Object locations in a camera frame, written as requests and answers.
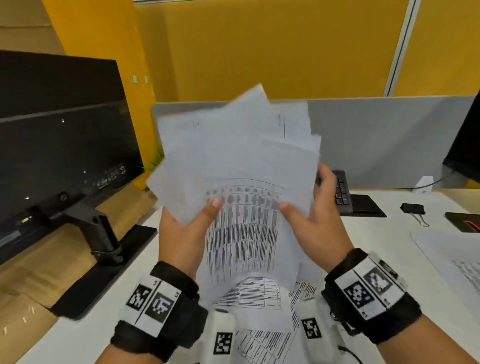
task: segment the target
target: black monitor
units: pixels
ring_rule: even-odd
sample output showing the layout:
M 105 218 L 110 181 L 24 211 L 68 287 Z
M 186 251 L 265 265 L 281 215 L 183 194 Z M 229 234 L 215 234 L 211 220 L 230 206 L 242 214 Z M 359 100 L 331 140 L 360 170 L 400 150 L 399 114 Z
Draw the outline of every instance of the black monitor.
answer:
M 67 222 L 98 261 L 54 313 L 82 317 L 156 233 L 119 242 L 96 210 L 143 172 L 115 61 L 0 51 L 0 264 Z
M 444 165 L 480 183 L 480 93 L 444 160 Z

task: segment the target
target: keyboard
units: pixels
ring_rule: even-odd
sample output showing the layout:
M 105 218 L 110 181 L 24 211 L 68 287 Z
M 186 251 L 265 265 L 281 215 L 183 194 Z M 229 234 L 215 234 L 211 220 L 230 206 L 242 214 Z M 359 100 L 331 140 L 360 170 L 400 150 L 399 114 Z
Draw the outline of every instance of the keyboard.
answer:
M 336 175 L 336 193 L 335 203 L 341 215 L 353 213 L 352 200 L 348 190 L 347 176 L 344 170 L 333 170 Z M 317 184 L 320 184 L 320 178 L 317 177 Z

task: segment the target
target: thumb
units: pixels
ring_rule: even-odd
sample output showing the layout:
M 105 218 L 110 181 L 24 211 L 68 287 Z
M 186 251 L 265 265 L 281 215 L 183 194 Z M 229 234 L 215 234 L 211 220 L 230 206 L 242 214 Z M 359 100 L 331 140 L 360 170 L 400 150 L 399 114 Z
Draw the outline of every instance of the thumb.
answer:
M 308 237 L 312 223 L 308 221 L 296 207 L 288 202 L 282 202 L 278 205 L 278 208 L 284 218 L 292 226 L 293 232 L 298 240 Z
M 221 198 L 212 199 L 200 214 L 197 215 L 195 220 L 188 225 L 187 229 L 189 232 L 199 238 L 205 236 L 208 228 L 212 225 L 213 220 L 215 220 L 222 208 L 222 205 L 223 201 Z

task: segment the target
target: white desk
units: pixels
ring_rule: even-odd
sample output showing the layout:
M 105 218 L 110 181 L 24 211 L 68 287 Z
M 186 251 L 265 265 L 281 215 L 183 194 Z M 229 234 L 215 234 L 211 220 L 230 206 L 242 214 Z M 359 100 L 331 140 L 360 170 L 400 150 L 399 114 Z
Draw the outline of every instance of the white desk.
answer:
M 480 325 L 464 305 L 451 293 L 422 251 L 410 238 L 410 231 L 423 230 L 410 215 L 400 210 L 402 203 L 425 206 L 425 220 L 431 230 L 456 231 L 444 213 L 465 212 L 441 193 L 419 195 L 410 192 L 365 191 L 387 214 L 387 218 L 343 218 L 356 247 L 375 250 L 409 283 L 409 292 L 418 300 L 423 312 L 480 361 Z M 158 227 L 157 211 L 144 225 Z M 61 318 L 33 347 L 19 364 L 92 364 L 108 345 L 117 323 L 117 314 L 133 291 L 140 276 L 149 271 L 158 257 L 154 239 L 132 263 L 115 285 L 82 321 Z M 347 346 L 364 363 L 382 364 L 377 349 L 362 335 L 346 337 Z M 348 354 L 344 363 L 356 363 Z

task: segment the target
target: monitor stand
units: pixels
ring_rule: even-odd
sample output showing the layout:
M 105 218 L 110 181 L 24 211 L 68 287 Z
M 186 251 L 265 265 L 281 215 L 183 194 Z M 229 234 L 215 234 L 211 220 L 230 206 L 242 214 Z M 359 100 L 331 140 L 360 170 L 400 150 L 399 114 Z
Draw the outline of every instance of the monitor stand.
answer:
M 64 212 L 82 231 L 97 264 L 74 283 L 50 309 L 56 316 L 80 320 L 102 298 L 153 240 L 155 228 L 135 225 L 118 241 L 105 214 L 80 202 Z

